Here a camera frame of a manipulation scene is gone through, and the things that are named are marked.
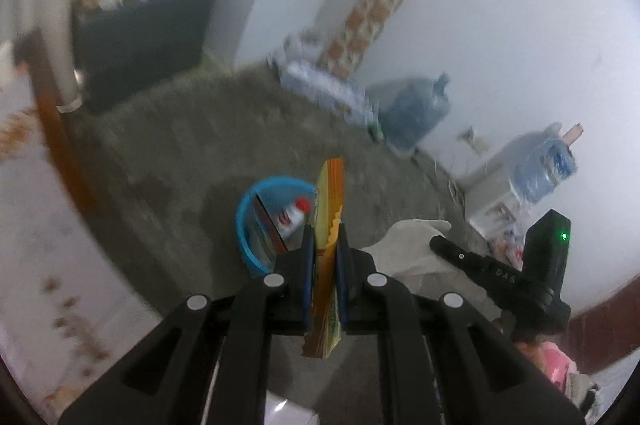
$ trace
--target blue bucket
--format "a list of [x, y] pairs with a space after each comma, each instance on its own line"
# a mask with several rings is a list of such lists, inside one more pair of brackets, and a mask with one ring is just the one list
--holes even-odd
[[252, 199], [256, 194], [260, 194], [260, 199], [270, 214], [277, 214], [297, 198], [305, 198], [313, 203], [316, 197], [316, 188], [302, 180], [274, 176], [255, 183], [242, 196], [236, 211], [236, 233], [238, 234], [240, 255], [252, 277], [263, 277], [270, 273], [270, 270], [260, 262], [251, 250], [247, 232], [247, 223], [254, 217]]

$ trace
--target gloved hand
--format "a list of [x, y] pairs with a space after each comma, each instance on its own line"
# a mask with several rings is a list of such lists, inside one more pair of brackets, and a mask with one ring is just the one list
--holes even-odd
[[380, 242], [363, 251], [372, 255], [380, 273], [397, 278], [412, 293], [438, 299], [454, 291], [492, 321], [500, 316], [500, 309], [487, 297], [486, 291], [438, 257], [429, 246], [432, 237], [450, 229], [449, 221], [398, 221]]

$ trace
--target red cap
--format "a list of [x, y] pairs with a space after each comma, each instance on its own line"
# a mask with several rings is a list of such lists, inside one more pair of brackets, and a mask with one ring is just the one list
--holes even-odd
[[295, 206], [297, 209], [300, 210], [300, 212], [304, 212], [305, 214], [306, 212], [311, 211], [311, 203], [309, 202], [308, 199], [305, 199], [305, 198], [296, 199]]

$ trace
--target concrete floor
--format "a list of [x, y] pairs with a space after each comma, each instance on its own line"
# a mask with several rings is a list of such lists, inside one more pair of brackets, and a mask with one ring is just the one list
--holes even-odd
[[[211, 63], [136, 95], [99, 117], [66, 118], [100, 209], [88, 218], [106, 254], [161, 313], [186, 296], [216, 299], [248, 280], [234, 231], [242, 193], [289, 175], [315, 183], [343, 156], [350, 245], [376, 243], [402, 219], [447, 219], [448, 236], [478, 253], [449, 178], [426, 155], [401, 160], [361, 129], [281, 90], [266, 67], [225, 74]], [[275, 337], [270, 389], [323, 423], [380, 423], [375, 340], [344, 338], [327, 360]]]

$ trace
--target bottle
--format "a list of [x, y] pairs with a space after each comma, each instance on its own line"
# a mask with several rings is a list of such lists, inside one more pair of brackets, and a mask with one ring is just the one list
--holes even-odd
[[[444, 91], [449, 77], [443, 73], [435, 82], [409, 78], [401, 83], [402, 89], [392, 103], [387, 108], [380, 105], [380, 127], [392, 150], [399, 155], [411, 155], [420, 140], [449, 114], [449, 98]], [[397, 87], [391, 84], [389, 91]]]
[[569, 144], [582, 134], [581, 126], [566, 135], [553, 124], [541, 133], [521, 138], [520, 155], [511, 166], [511, 182], [521, 199], [535, 204], [551, 194], [561, 182], [575, 174], [577, 165]]
[[311, 203], [305, 198], [297, 198], [287, 205], [274, 221], [281, 238], [286, 239], [295, 232], [305, 220], [305, 215], [310, 211]]

